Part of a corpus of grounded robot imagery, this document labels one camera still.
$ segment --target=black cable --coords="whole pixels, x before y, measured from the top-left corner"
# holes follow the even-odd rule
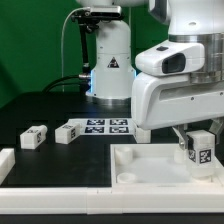
[[[49,88],[51,88],[51,86],[59,83],[59,82],[62,82],[62,81],[65,81],[65,80],[68,80],[68,79],[78,79],[79,77],[77,75],[71,75],[71,76],[65,76],[63,78],[60,78],[60,79],[56,79],[55,81],[51,82],[49,85],[47,85],[43,90],[42,92],[48,92],[47,90]]]
[[[51,89],[57,87],[57,86],[69,86],[69,85],[77,85],[79,86],[79,83],[58,83],[58,84],[54,84],[51,87],[49,87],[45,92],[50,92]]]

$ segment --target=black and white pattern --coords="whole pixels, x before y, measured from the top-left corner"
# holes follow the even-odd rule
[[[110,125],[128,125],[127,119],[113,119],[110,120]]]
[[[71,129],[73,126],[70,126],[70,125],[64,125],[62,128],[65,128],[65,129]]]
[[[128,127],[110,127],[110,133],[129,133]]]
[[[71,138],[75,138],[76,136],[76,132],[75,132],[75,128],[71,130]]]
[[[37,134],[37,143],[41,142],[41,132]]]
[[[104,127],[86,127],[85,133],[98,134],[104,133]]]
[[[189,159],[196,163],[196,151],[191,149],[189,150]]]
[[[27,133],[31,133],[31,134],[37,133],[37,132],[38,132],[38,130],[32,130],[32,129],[27,131]]]
[[[204,150],[200,151],[200,164],[202,163],[209,163],[212,161],[212,150]]]
[[[88,120],[87,125],[105,125],[105,120]]]

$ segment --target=white block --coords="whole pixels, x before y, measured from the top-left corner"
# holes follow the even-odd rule
[[[0,152],[0,184],[2,184],[14,164],[14,149],[2,149]]]
[[[204,178],[215,172],[215,135],[207,131],[192,131],[187,135],[193,139],[189,146],[187,168],[194,178]]]
[[[55,130],[55,142],[69,144],[80,135],[79,123],[66,123]]]
[[[46,139],[47,127],[32,126],[20,135],[22,149],[36,149]]]
[[[137,143],[151,143],[151,130],[143,130],[134,124],[134,137]]]

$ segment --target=cable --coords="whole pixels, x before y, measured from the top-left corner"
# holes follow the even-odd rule
[[[62,77],[60,79],[56,79],[55,81],[51,82],[49,85],[47,85],[43,90],[42,92],[48,92],[48,89],[51,88],[52,86],[54,86],[55,84],[59,83],[59,82],[62,82],[62,81],[65,81],[65,80],[68,80],[68,79],[78,79],[79,76],[77,75],[71,75],[71,76],[66,76],[66,77]]]
[[[64,36],[65,36],[65,28],[66,28],[67,22],[73,13],[81,11],[81,10],[89,10],[89,9],[90,9],[90,7],[75,9],[68,14],[67,18],[64,21],[63,28],[62,28],[62,34],[61,34],[61,76],[62,76],[62,78],[64,78]]]
[[[57,86],[69,86],[69,85],[77,85],[79,86],[78,83],[58,83],[58,84],[54,84],[51,87],[49,87],[45,92],[50,92],[51,89],[57,87]]]

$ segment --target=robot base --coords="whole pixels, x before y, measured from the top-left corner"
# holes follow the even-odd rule
[[[94,96],[93,94],[87,92],[86,93],[86,100],[88,102],[96,103],[99,105],[131,105],[131,98],[125,98],[125,99],[104,99],[104,98],[98,98]]]

